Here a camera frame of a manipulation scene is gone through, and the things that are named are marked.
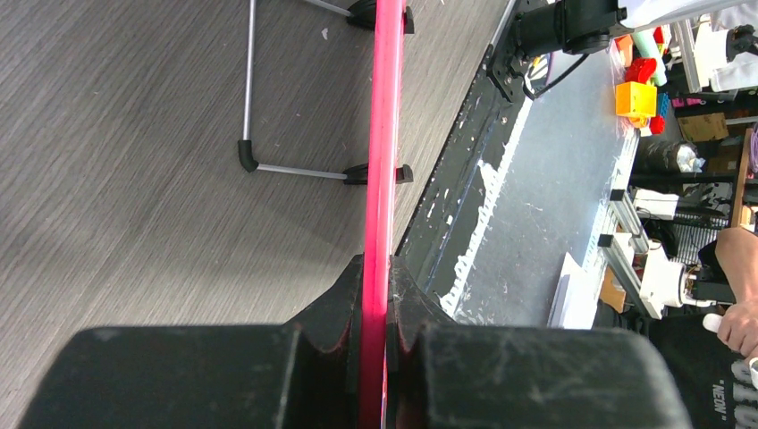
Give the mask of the operator bare hand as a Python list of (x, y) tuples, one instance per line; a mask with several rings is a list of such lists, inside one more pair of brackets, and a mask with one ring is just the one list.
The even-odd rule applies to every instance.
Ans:
[(757, 357), (757, 300), (730, 306), (721, 318), (719, 340), (746, 361)]

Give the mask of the pink framed whiteboard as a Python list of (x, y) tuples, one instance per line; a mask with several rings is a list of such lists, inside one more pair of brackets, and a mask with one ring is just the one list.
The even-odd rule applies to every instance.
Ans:
[(358, 381), (358, 428), (384, 425), (386, 319), (391, 268), (404, 1), (377, 2)]

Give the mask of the operator bare forearm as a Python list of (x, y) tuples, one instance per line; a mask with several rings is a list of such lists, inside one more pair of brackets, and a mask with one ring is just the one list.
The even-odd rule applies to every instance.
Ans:
[(757, 236), (742, 227), (721, 230), (715, 255), (736, 302), (757, 300)]

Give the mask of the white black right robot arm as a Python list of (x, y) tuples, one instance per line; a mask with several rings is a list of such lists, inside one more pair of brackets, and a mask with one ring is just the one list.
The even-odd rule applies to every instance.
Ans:
[(520, 53), (555, 51), (589, 55), (614, 39), (738, 5), (723, 0), (564, 0), (553, 1), (515, 20), (513, 36)]

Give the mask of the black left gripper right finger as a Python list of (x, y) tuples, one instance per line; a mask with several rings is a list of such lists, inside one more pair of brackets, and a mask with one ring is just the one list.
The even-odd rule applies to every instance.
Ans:
[(621, 330), (454, 322), (390, 268), (390, 428), (688, 428), (660, 354)]

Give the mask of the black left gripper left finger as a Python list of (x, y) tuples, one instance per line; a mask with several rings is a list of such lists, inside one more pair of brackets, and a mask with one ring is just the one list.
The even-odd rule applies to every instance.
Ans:
[(353, 428), (363, 258), (284, 324), (99, 326), (73, 335), (23, 428)]

